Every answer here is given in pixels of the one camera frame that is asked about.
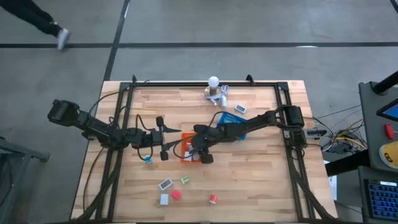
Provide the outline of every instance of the computer screen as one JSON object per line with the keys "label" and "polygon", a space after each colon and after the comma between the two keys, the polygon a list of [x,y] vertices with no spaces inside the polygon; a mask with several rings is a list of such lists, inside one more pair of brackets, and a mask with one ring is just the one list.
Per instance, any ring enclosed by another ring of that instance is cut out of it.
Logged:
{"label": "computer screen", "polygon": [[377,111],[376,114],[382,116],[383,118],[398,121],[398,99],[394,100],[386,106],[383,106]]}

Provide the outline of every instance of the concrete floor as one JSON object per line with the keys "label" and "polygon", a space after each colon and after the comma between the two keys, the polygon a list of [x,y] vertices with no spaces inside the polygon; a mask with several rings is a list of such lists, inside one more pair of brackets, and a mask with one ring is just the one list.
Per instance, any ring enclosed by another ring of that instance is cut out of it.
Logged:
{"label": "concrete floor", "polygon": [[[72,32],[71,43],[112,43],[124,0],[36,0]],[[53,37],[0,10],[0,44]],[[388,0],[131,0],[121,42],[391,42],[398,14]],[[88,110],[98,99],[111,49],[0,49],[0,135],[51,154],[31,163],[15,222],[68,220],[87,142],[47,121],[55,98]],[[110,80],[305,80],[314,116],[358,105],[358,83],[398,69],[396,47],[119,49]],[[333,125],[352,111],[324,119]],[[361,112],[338,128],[361,118]],[[334,155],[325,155],[335,159]],[[356,172],[339,176],[338,201],[360,207]],[[361,215],[338,207],[345,220]]]}

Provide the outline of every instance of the orange box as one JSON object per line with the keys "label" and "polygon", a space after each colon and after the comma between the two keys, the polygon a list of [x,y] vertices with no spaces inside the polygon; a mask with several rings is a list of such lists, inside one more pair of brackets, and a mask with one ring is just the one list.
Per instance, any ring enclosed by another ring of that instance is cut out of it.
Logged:
{"label": "orange box", "polygon": [[[181,139],[185,139],[187,137],[194,136],[194,135],[196,135],[196,133],[182,133],[181,134]],[[187,143],[191,143],[191,141],[192,141],[192,138],[188,138],[188,139],[183,140],[181,142],[181,155],[180,155],[181,157],[184,157],[185,156],[185,152],[189,151],[189,148],[187,147]],[[194,160],[185,161],[184,159],[180,159],[180,161],[182,163],[197,163],[197,162],[201,162],[201,157],[197,161],[194,161]]]}

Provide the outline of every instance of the black pants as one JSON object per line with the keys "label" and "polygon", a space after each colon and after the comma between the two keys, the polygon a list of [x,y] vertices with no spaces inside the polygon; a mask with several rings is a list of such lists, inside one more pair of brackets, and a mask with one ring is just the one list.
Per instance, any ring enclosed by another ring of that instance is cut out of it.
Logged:
{"label": "black pants", "polygon": [[55,37],[61,30],[61,27],[54,25],[53,17],[47,12],[41,10],[33,0],[0,0],[0,6],[18,18],[36,26],[45,34]]}

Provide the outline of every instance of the white light bulb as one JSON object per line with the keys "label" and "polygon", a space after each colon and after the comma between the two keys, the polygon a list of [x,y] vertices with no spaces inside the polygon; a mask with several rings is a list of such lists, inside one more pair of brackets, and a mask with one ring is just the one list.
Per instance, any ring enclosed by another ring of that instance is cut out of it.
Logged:
{"label": "white light bulb", "polygon": [[209,80],[207,81],[209,83],[209,86],[212,88],[218,87],[219,80],[217,77],[210,77]]}

